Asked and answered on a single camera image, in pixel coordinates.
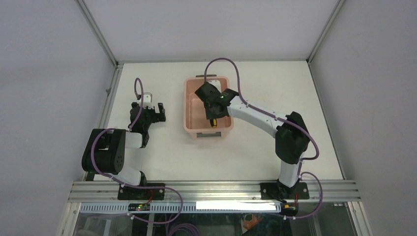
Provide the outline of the yellow black screwdriver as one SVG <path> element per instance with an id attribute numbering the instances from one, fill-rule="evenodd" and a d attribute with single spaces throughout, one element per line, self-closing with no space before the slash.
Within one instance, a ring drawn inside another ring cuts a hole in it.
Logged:
<path id="1" fill-rule="evenodd" d="M 217 128 L 217 119 L 211 119 L 210 120 L 210 125 L 212 128 Z"/>

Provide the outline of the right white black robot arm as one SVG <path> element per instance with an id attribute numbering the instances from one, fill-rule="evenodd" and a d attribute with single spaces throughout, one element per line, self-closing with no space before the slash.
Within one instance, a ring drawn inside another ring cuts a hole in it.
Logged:
<path id="1" fill-rule="evenodd" d="M 232 89 L 219 91 L 204 82 L 196 91 L 202 101 L 207 119 L 233 117 L 241 119 L 274 138 L 275 153 L 281 160 L 277 179 L 277 196 L 290 199 L 297 192 L 301 159 L 310 143 L 310 135 L 302 116 L 297 112 L 283 115 L 258 108 Z"/>

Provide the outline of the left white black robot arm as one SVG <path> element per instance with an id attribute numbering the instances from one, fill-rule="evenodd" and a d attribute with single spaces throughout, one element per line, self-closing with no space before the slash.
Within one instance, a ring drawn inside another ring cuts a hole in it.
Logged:
<path id="1" fill-rule="evenodd" d="M 149 142 L 149 128 L 153 123 L 165 122 L 165 108 L 158 103 L 158 111 L 151 103 L 141 106 L 137 102 L 131 104 L 131 125 L 125 129 L 93 129 L 81 165 L 84 171 L 109 177 L 129 187 L 129 194 L 136 200 L 148 194 L 146 176 L 142 171 L 135 170 L 125 163 L 125 150 L 129 148 L 145 148 Z"/>

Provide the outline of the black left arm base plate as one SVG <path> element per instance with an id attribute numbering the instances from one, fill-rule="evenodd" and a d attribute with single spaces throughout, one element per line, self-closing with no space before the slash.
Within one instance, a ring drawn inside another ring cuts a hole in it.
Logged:
<path id="1" fill-rule="evenodd" d="M 148 183 L 147 187 L 151 189 L 138 189 L 133 187 L 119 186 L 118 200 L 135 200 L 135 201 L 148 201 L 151 200 L 164 200 L 165 197 L 165 184 L 164 183 Z"/>

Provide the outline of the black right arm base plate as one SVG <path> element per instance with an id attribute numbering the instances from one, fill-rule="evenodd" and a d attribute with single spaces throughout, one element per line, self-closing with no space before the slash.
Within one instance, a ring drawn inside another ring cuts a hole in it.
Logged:
<path id="1" fill-rule="evenodd" d="M 260 193 L 262 200 L 308 200 L 310 198 L 307 184 L 304 182 L 297 182 L 293 187 L 287 187 L 278 182 L 261 182 Z"/>

